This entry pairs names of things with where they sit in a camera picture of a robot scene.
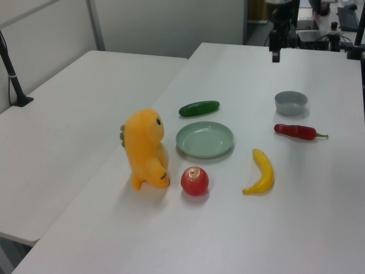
computer keyboard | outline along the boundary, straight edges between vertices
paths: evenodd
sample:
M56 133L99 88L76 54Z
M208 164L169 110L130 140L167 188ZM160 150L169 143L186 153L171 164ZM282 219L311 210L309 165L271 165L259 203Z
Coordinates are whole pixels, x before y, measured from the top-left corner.
M337 12L341 30L357 32L359 27L359 20L355 14L355 11L345 9L343 7L338 7Z

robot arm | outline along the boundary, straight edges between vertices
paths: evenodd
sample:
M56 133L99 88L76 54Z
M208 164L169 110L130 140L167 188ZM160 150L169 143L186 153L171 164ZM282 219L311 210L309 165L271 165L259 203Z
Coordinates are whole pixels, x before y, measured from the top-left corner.
M296 13L294 0L265 0L269 20L274 23L274 28L269 34L269 50L273 52L273 62L280 62L280 49L289 47L289 32L291 21Z

table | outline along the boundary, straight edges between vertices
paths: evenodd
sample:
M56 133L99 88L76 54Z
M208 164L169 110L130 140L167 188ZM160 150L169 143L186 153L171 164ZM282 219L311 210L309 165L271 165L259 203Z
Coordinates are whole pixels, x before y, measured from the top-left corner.
M0 237L34 245L186 59L90 51L0 115Z
M344 53L203 43L152 104L164 122L168 188L130 186L117 148L15 269L22 273L361 273L365 269L365 130L360 62ZM344 76L341 69L351 73ZM276 113L283 90L307 95L307 112ZM177 110L215 99L217 112L183 119ZM212 159L179 152L178 130L215 121L234 148ZM275 134L276 123L313 126L325 140ZM244 196L271 160L275 183ZM183 171L200 166L208 192L188 196Z
M364 0L353 0L352 2L358 5L358 9L355 12L360 21L361 12L364 6ZM341 0L338 0L337 3L330 3L330 13L327 16L320 16L316 13L312 14L312 9L300 8L298 14L298 20L304 18L316 20L319 27L318 31L325 31L328 33L331 31L331 22L338 22L338 26L340 26L337 15L337 7L343 7L343 6L345 5L343 5ZM350 31L342 31L342 33L343 36L349 38L352 41L352 43L355 42L356 33ZM362 43L365 43L365 36L363 36Z

pepper stem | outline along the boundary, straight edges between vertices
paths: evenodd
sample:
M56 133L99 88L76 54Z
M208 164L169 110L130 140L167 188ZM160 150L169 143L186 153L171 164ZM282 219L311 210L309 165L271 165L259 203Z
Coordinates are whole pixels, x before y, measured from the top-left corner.
M328 134L327 135L322 135L322 134L319 134L319 133L316 133L315 136L316 137L326 137L326 138L329 137Z

toy fruit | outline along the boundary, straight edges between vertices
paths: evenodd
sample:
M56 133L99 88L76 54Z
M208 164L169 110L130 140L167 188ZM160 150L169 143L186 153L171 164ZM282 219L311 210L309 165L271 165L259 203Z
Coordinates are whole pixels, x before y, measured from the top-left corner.
M181 176L181 186L187 194L202 195L208 189L208 185L208 174L201 167L189 167Z
M262 176L253 186L242 190L244 194L263 193L269 190L274 183L274 171L266 155L257 148L252 150L252 155L253 159L261 169Z

